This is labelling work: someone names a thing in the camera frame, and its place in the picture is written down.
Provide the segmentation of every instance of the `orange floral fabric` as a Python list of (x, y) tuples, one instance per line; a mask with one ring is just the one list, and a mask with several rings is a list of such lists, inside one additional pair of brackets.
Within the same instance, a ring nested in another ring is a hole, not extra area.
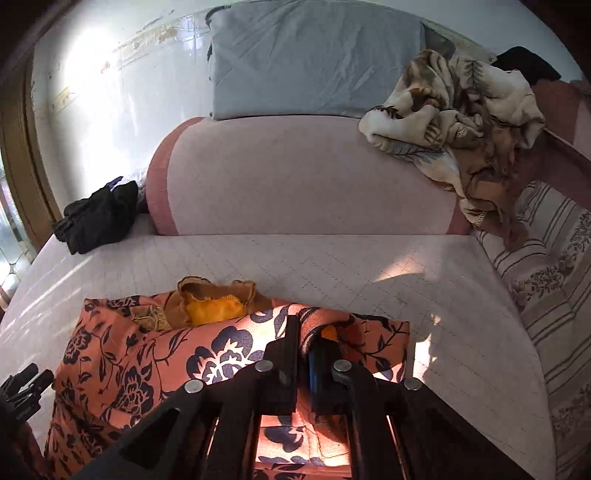
[[(53, 386), (45, 457), (54, 479), (76, 473), (186, 381), (228, 380), (261, 359), (267, 343), (283, 337), (288, 315), (300, 320), (302, 355), (334, 325), (345, 358), (385, 380), (404, 375), (407, 322), (286, 304), (193, 328), (147, 328), (166, 327), (172, 294), (85, 301)], [(349, 477), (344, 427), (337, 417), (315, 418), (300, 392), (294, 414), (263, 417), (255, 468), (257, 480)]]

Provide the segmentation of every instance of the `floral cloth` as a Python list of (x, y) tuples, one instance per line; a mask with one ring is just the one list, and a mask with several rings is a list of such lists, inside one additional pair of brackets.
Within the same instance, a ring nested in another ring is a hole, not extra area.
[[(302, 355), (335, 325), (346, 358), (386, 380), (404, 375), (407, 322), (283, 304), (194, 328), (147, 328), (165, 325), (173, 294), (85, 301), (54, 382), (45, 451), (54, 479), (76, 473), (186, 381), (224, 381), (261, 359), (267, 343), (284, 335), (288, 315), (300, 320)], [(338, 418), (315, 419), (301, 392), (293, 415), (263, 417), (255, 468), (257, 480), (349, 477), (343, 426)]]
[(423, 50), (359, 131), (380, 151), (412, 161), (452, 186), (468, 221), (515, 250), (526, 230), (512, 215), (515, 152), (530, 149), (544, 127), (521, 72)]

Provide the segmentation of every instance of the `gray pillow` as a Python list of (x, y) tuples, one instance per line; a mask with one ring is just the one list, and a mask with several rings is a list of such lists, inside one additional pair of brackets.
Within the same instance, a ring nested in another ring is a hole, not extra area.
[(424, 45), (418, 17), (349, 1), (272, 0), (216, 8), (213, 118), (361, 118)]

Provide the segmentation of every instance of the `screw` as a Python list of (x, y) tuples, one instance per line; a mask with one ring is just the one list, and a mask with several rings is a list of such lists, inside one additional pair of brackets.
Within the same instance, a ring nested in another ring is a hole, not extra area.
[(351, 362), (349, 362), (348, 360), (337, 360), (334, 364), (333, 364), (333, 368), (337, 371), (337, 372), (348, 372), (349, 370), (351, 370)]
[(418, 378), (405, 378), (404, 379), (404, 387), (407, 390), (418, 390), (419, 388), (421, 388), (423, 386), (423, 382), (421, 382)]
[(269, 372), (273, 370), (273, 362), (270, 360), (259, 360), (255, 363), (255, 370), (260, 373)]
[(201, 380), (189, 380), (185, 383), (185, 392), (199, 393), (203, 390), (203, 382)]

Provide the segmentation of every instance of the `striped sofa cover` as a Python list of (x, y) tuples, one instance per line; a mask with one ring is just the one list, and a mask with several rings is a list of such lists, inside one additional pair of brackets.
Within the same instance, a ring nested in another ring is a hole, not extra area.
[(475, 235), (506, 282), (540, 356), (556, 442), (557, 479), (581, 478), (591, 440), (591, 213), (537, 181), (516, 205), (530, 237), (510, 253)]

